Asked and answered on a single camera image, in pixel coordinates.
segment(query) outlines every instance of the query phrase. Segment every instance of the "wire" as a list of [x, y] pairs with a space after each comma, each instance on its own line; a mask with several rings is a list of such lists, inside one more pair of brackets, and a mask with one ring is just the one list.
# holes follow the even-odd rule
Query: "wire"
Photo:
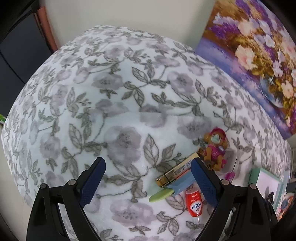
[[235, 160], [235, 163], [234, 163], [233, 169], [232, 169], [232, 171], [231, 171], [230, 173], [233, 172], [236, 163], [237, 163], [237, 159]]

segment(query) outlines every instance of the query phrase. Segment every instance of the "orange plastic bottle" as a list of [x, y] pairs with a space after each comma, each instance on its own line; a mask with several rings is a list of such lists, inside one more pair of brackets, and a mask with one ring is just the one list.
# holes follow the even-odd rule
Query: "orange plastic bottle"
[[193, 187], [186, 191], [186, 205], [192, 217], [198, 217], [202, 214], [202, 197], [198, 188]]

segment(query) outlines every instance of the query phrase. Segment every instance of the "toy figure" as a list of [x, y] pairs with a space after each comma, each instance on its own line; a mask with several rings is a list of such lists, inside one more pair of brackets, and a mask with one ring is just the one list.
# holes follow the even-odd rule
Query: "toy figure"
[[209, 166], [210, 170], [220, 171], [226, 163], [226, 160], [223, 159], [228, 146], [225, 132], [220, 128], [215, 128], [211, 133], [204, 135], [204, 140], [208, 143], [204, 162]]
[[274, 192], [271, 192], [268, 194], [267, 198], [265, 198], [266, 201], [270, 202], [271, 205], [274, 204]]

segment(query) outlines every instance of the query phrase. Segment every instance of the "blue plastic item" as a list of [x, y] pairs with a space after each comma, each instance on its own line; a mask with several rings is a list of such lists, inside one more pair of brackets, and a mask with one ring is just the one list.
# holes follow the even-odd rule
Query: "blue plastic item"
[[180, 178], [167, 185], [167, 188], [172, 188], [175, 191], [172, 195], [176, 196], [194, 182], [194, 176], [192, 175], [191, 171], [188, 171], [185, 174], [183, 174]]
[[200, 187], [206, 201], [216, 208], [218, 205], [216, 188], [196, 161], [191, 162], [191, 172], [198, 186]]
[[80, 206], [84, 207], [85, 205], [89, 204], [98, 188], [100, 181], [106, 171], [106, 162], [103, 158], [101, 158], [92, 171], [91, 175], [85, 182], [81, 190], [81, 197], [80, 197]]

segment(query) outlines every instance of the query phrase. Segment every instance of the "floral painting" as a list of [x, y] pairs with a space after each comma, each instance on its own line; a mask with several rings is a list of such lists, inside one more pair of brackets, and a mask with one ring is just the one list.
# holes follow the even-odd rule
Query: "floral painting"
[[287, 139], [296, 133], [295, 43], [258, 0], [218, 0], [196, 53], [260, 103]]

